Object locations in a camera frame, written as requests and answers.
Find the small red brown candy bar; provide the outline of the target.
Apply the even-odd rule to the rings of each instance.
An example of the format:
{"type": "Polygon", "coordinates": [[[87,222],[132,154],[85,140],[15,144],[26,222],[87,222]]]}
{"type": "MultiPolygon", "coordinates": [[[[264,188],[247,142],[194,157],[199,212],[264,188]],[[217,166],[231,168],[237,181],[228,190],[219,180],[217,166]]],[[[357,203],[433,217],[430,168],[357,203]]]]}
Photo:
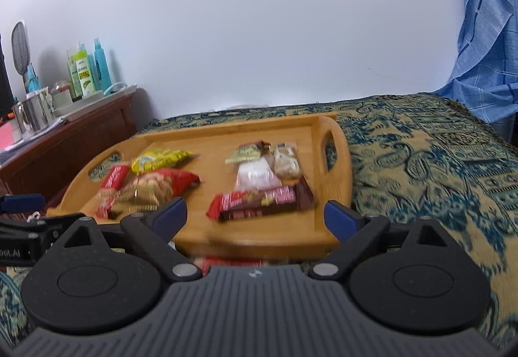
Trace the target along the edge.
{"type": "Polygon", "coordinates": [[[102,219],[116,219],[121,214],[117,196],[109,196],[103,199],[96,209],[96,217],[102,219]]]}

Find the red gold peanut snack bag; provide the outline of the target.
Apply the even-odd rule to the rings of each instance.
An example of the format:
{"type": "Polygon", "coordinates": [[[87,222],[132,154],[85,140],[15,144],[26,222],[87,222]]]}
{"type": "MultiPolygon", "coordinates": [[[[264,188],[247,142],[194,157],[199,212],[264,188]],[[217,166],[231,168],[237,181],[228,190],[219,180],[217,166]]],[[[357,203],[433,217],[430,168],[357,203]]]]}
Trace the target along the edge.
{"type": "Polygon", "coordinates": [[[137,175],[118,193],[111,211],[116,214],[156,211],[200,183],[198,175],[181,169],[158,169],[137,175]]]}

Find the yellow snack packet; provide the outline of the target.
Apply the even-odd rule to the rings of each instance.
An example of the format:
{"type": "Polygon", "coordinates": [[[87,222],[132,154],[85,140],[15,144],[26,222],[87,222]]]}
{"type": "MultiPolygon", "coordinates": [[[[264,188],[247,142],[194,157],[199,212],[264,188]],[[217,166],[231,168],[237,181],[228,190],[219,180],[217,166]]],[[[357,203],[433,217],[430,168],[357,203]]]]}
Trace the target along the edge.
{"type": "Polygon", "coordinates": [[[177,164],[190,159],[193,154],[181,149],[157,148],[139,155],[131,163],[134,174],[144,174],[164,168],[174,168],[177,164]]]}

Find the long red brown chocolate bar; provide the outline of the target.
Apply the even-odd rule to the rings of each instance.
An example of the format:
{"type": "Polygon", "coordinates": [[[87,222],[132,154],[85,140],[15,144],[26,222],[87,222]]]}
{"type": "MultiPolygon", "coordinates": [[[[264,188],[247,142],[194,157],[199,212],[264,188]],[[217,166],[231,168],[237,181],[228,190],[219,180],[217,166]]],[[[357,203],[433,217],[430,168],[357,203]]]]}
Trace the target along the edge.
{"type": "Polygon", "coordinates": [[[206,217],[223,223],[306,211],[312,209],[314,205],[315,199],[312,190],[306,178],[302,176],[294,184],[285,184],[266,190],[236,190],[218,194],[212,200],[206,217]]]}

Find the clear bag beige cookies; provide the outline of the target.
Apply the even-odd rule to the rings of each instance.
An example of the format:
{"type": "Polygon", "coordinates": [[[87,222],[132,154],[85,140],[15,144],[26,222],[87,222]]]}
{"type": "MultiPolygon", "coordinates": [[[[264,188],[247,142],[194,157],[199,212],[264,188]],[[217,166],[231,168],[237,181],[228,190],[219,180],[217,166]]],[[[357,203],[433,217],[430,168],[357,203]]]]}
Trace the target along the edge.
{"type": "Polygon", "coordinates": [[[303,175],[300,167],[297,148],[294,144],[280,143],[272,150],[274,159],[273,171],[282,179],[295,179],[303,175]]]}

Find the clear bag white candy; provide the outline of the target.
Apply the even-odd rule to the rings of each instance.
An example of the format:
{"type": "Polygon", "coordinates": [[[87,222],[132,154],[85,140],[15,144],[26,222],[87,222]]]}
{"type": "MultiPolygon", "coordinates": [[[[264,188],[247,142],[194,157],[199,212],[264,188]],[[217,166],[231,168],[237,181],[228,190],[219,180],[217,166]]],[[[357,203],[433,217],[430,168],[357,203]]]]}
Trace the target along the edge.
{"type": "Polygon", "coordinates": [[[281,185],[281,180],[275,175],[270,163],[264,157],[252,162],[241,163],[238,167],[236,190],[267,190],[281,185]]]}

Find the green snack packet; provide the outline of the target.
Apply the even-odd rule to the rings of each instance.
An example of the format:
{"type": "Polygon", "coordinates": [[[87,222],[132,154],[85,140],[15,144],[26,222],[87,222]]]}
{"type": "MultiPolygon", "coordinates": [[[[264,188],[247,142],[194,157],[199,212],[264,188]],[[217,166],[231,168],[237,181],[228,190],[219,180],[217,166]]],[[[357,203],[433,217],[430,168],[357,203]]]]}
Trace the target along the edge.
{"type": "Polygon", "coordinates": [[[242,164],[245,162],[254,162],[259,160],[264,154],[268,154],[270,152],[270,143],[265,142],[263,140],[258,140],[255,142],[249,142],[246,144],[240,145],[235,149],[233,154],[231,154],[227,160],[225,160],[226,165],[231,164],[242,164]]]}

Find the dark wooden cabinet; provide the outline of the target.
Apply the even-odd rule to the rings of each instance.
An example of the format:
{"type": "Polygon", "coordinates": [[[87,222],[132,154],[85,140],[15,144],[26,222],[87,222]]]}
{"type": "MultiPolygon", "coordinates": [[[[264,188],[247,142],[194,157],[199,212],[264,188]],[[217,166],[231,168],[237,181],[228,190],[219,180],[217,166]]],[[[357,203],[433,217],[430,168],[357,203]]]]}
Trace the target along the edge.
{"type": "Polygon", "coordinates": [[[1,193],[58,200],[90,160],[134,134],[132,96],[126,95],[20,148],[1,166],[1,193]]]}

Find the stack of papers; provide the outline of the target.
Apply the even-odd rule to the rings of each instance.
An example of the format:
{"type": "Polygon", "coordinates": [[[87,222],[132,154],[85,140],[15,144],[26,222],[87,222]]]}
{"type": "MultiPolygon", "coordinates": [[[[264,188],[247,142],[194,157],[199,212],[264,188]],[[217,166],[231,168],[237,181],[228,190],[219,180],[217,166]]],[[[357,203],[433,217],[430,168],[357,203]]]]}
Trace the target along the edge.
{"type": "Polygon", "coordinates": [[[22,138],[18,142],[14,143],[13,145],[7,146],[5,149],[1,150],[0,154],[0,164],[1,166],[5,166],[5,164],[11,160],[15,154],[17,154],[18,151],[21,150],[21,148],[24,148],[25,146],[31,144],[32,142],[35,142],[36,139],[39,139],[43,137],[44,135],[47,135],[48,133],[53,132],[58,127],[62,127],[65,125],[67,121],[65,118],[57,118],[53,123],[47,127],[46,129],[35,133],[33,135],[30,135],[28,138],[22,138]]]}

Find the red wafer packet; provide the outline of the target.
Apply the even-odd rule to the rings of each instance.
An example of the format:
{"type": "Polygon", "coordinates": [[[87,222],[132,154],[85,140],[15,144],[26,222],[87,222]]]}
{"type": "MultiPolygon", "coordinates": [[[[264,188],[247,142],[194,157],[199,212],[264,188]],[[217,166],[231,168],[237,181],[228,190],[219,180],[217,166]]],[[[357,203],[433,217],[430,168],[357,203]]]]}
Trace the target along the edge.
{"type": "Polygon", "coordinates": [[[122,187],[130,169],[127,162],[112,165],[101,184],[99,194],[109,196],[118,191],[122,187]]]}

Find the white plastic tray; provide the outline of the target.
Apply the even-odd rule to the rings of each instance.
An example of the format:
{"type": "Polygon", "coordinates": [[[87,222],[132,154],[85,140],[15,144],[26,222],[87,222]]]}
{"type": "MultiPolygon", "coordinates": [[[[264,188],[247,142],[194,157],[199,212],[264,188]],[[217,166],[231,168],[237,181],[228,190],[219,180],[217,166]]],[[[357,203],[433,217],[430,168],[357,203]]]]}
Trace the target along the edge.
{"type": "Polygon", "coordinates": [[[76,121],[78,118],[95,112],[99,108],[108,106],[110,103],[113,103],[116,100],[119,100],[123,97],[132,96],[136,90],[137,86],[133,84],[106,96],[100,91],[96,91],[89,97],[77,100],[71,105],[56,108],[54,110],[54,116],[56,118],[62,118],[67,122],[76,121]]]}

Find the small blue bottle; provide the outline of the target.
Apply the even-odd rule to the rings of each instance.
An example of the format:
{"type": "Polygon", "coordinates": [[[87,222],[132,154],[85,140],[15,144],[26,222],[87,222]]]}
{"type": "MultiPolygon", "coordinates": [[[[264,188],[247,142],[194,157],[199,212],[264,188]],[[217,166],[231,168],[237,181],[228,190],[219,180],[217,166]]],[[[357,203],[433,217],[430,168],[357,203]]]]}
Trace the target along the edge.
{"type": "Polygon", "coordinates": [[[24,84],[27,94],[41,89],[39,78],[31,63],[27,66],[26,72],[24,73],[24,84]]]}

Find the paisley patterned table cloth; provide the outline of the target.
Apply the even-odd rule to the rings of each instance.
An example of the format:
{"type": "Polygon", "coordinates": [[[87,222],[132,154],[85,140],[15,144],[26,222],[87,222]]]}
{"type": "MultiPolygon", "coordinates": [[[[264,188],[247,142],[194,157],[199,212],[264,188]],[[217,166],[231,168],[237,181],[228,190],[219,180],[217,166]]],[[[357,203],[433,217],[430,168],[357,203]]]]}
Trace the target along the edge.
{"type": "Polygon", "coordinates": [[[190,255],[196,281],[173,283],[115,331],[71,335],[36,325],[4,356],[514,356],[517,353],[517,151],[464,106],[428,94],[250,108],[154,122],[138,134],[334,113],[349,146],[352,202],[394,223],[430,218],[482,270],[490,302],[474,327],[422,336],[359,310],[340,283],[310,277],[326,258],[190,255]]]}

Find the teal spray bottle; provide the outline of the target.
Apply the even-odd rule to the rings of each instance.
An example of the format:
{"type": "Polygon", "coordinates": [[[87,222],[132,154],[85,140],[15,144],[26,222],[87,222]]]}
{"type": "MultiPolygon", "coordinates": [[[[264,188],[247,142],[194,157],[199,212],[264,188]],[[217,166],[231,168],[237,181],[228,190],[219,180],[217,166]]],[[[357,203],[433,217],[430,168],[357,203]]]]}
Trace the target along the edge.
{"type": "Polygon", "coordinates": [[[111,77],[105,51],[99,38],[94,39],[94,58],[101,88],[103,91],[107,91],[111,86],[111,77]]]}

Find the pale green bottle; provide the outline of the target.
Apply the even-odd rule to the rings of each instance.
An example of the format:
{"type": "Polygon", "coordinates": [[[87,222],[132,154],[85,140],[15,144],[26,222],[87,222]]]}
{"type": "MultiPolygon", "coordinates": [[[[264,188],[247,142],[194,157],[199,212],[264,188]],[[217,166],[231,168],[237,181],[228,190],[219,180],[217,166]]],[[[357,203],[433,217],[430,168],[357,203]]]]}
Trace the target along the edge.
{"type": "Polygon", "coordinates": [[[83,90],[81,87],[81,82],[78,77],[77,68],[75,65],[74,55],[70,53],[70,50],[67,49],[67,56],[68,56],[68,69],[69,69],[69,76],[72,84],[72,88],[74,91],[74,97],[73,99],[78,99],[83,97],[83,90]]]}

